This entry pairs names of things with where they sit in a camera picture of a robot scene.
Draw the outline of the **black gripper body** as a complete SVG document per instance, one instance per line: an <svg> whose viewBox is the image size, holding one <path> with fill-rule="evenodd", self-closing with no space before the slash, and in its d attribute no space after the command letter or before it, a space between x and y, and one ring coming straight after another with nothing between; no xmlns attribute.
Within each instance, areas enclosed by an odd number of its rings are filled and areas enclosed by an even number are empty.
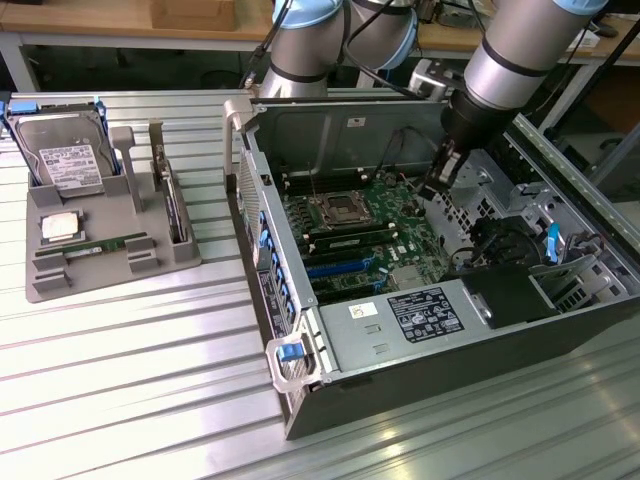
<svg viewBox="0 0 640 480"><path fill-rule="evenodd" d="M460 154L483 148L505 130L517 113L517 109L494 109L477 102L466 92L454 92L440 117L445 136L438 157L444 158L450 146Z"/></svg>

